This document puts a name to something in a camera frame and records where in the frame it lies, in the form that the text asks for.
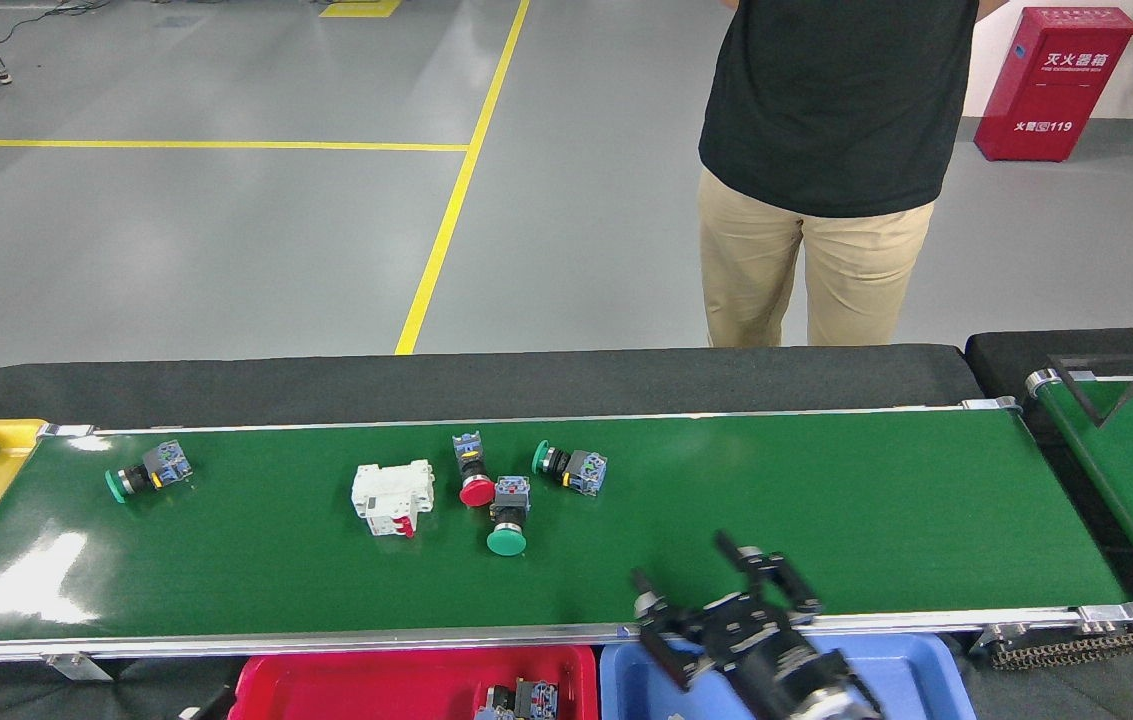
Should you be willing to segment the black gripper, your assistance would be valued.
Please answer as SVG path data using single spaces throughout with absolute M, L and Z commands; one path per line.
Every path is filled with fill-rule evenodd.
M 682 693 L 716 669 L 758 719 L 802 714 L 813 694 L 830 688 L 830 679 L 816 647 L 789 621 L 810 624 L 823 615 L 825 603 L 785 553 L 738 544 L 725 530 L 714 533 L 714 544 L 744 575 L 748 594 L 731 593 L 704 605 L 700 633 L 698 612 L 672 605 L 647 574 L 634 568 L 639 643 Z M 763 601 L 767 585 L 784 598 L 784 611 Z M 672 639 L 702 644 L 704 650 L 678 650 Z

